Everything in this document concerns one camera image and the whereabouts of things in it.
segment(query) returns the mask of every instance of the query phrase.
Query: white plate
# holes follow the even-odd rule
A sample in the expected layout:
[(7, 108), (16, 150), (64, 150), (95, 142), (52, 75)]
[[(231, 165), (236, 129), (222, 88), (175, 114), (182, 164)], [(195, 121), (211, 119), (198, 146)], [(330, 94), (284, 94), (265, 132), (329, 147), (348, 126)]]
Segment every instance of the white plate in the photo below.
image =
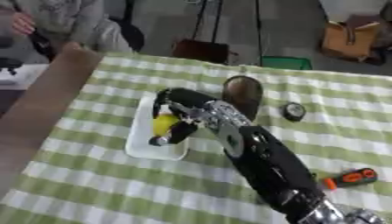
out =
[(149, 144), (152, 134), (152, 104), (156, 96), (145, 95), (139, 102), (135, 119), (130, 128), (125, 152), (133, 158), (149, 158), (160, 160), (180, 160), (188, 152), (188, 139), (176, 145), (153, 146)]

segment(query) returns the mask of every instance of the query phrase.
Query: lemon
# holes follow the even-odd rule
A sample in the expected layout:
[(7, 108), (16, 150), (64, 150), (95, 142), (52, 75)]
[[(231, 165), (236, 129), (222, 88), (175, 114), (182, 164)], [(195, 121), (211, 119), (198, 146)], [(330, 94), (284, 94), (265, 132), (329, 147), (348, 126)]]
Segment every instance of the lemon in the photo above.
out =
[(152, 131), (154, 136), (164, 136), (167, 130), (179, 119), (175, 115), (162, 114), (152, 121)]

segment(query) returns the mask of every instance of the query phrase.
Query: black tape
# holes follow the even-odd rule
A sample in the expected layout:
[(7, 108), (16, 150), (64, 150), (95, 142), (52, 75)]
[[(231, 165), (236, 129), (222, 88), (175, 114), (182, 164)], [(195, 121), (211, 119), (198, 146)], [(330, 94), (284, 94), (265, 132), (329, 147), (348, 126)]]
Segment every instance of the black tape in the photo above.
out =
[(306, 109), (299, 103), (289, 102), (283, 106), (283, 116), (289, 121), (299, 122), (306, 115)]

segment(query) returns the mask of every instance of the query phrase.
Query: screwdriver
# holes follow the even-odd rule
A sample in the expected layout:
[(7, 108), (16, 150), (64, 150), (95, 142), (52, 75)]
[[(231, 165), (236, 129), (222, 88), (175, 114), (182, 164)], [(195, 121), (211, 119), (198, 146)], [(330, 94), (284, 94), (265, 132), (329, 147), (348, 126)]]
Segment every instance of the screwdriver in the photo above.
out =
[(360, 170), (345, 172), (335, 178), (324, 178), (322, 184), (330, 190), (336, 188), (344, 188), (350, 186), (362, 186), (374, 183), (377, 180), (377, 173), (370, 168), (363, 168)]

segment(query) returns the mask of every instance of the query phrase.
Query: checkered tablecloth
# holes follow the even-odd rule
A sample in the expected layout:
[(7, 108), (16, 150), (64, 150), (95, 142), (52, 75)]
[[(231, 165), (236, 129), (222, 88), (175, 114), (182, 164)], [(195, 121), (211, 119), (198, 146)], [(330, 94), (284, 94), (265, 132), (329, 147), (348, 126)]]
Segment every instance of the checkered tablecloth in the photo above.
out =
[[(213, 140), (194, 138), (178, 162), (124, 153), (145, 93), (184, 87), (218, 96), (225, 79), (239, 74), (263, 84), (257, 122), (319, 177), (364, 167), (378, 172), (372, 185), (328, 192), (331, 201), (391, 221), (391, 78), (111, 54), (3, 198), (0, 223), (285, 223), (258, 204)], [(281, 116), (286, 102), (306, 107), (302, 122)]]

